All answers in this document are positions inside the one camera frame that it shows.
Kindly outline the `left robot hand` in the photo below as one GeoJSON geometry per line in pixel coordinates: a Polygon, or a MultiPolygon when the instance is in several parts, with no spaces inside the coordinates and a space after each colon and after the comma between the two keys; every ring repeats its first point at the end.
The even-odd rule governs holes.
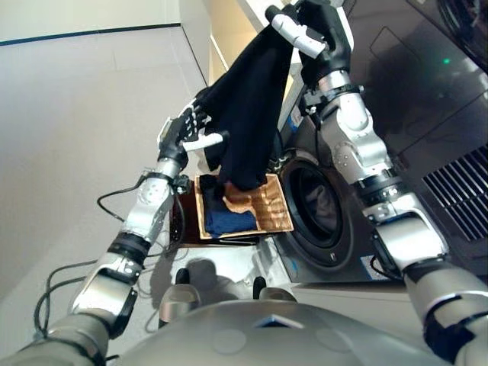
{"type": "Polygon", "coordinates": [[[191,151],[213,146],[226,149],[230,141],[228,131],[200,133],[211,121],[212,117],[195,99],[185,105],[177,117],[168,117],[157,137],[158,161],[171,159],[183,169],[188,164],[188,153],[191,151]]]}

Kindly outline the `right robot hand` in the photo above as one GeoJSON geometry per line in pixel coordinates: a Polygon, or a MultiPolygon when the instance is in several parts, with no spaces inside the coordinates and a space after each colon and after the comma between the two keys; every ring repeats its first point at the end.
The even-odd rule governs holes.
{"type": "Polygon", "coordinates": [[[341,1],[298,1],[284,8],[271,5],[265,17],[298,49],[306,84],[315,84],[332,72],[350,70],[354,39],[341,1]]]}

